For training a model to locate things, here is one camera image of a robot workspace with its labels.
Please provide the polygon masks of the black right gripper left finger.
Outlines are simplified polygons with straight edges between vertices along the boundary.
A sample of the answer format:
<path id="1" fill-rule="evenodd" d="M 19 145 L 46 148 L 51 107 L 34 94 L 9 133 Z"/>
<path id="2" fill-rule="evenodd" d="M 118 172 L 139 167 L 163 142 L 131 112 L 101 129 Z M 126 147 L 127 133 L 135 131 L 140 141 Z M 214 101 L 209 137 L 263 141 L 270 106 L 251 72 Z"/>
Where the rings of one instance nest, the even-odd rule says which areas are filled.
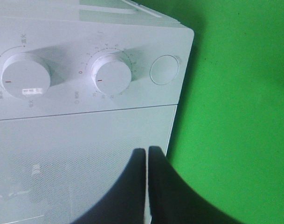
<path id="1" fill-rule="evenodd" d="M 145 150 L 136 148 L 110 190 L 76 224 L 143 224 Z"/>

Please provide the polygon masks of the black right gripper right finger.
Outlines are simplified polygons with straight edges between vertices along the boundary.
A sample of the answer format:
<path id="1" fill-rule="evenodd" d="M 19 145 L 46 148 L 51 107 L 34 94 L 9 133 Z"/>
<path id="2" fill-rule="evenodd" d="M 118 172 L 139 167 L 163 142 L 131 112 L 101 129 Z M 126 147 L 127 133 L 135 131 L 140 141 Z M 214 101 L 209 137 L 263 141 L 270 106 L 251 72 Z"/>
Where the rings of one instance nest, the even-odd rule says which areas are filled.
<path id="1" fill-rule="evenodd" d="M 148 151 L 152 224 L 227 224 L 228 217 L 179 176 L 160 147 Z"/>

